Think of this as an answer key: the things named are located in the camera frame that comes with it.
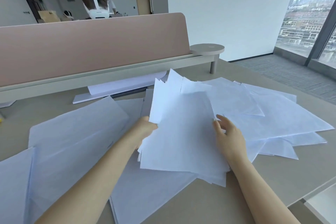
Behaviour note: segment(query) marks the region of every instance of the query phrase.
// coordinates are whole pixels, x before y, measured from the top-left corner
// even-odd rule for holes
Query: door
[[[139,15],[151,14],[151,0],[136,0]]]

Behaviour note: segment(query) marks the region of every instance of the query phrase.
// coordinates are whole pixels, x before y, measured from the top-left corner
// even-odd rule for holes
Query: table leg
[[[210,73],[214,74],[216,73],[216,68],[217,68],[217,63],[218,63],[218,59],[219,59],[219,54],[214,55],[215,60],[211,62],[210,65]]]

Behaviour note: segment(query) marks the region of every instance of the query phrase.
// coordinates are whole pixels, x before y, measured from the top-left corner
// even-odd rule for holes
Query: beige desk
[[[209,73],[209,64],[177,69],[177,72],[193,81],[224,77],[232,81],[236,80],[296,94],[298,104],[334,127],[336,126],[335,105],[267,79],[240,66],[219,60],[215,75]],[[76,94],[86,91],[86,88],[81,88],[23,99],[11,107],[3,108],[1,112],[7,118],[0,125],[0,160],[27,148],[31,126],[91,103],[72,104]],[[138,93],[120,99],[143,96],[144,93]],[[328,141],[328,144],[296,147],[299,160],[276,156],[258,156],[254,161],[259,173],[286,205],[293,204],[314,190],[322,190],[336,177],[336,131],[325,131],[319,134]],[[197,179],[144,223],[254,223],[237,180],[232,173],[227,175],[226,184],[226,188],[222,188]],[[114,223],[114,221],[111,209],[107,205],[99,219],[99,224],[108,223]]]

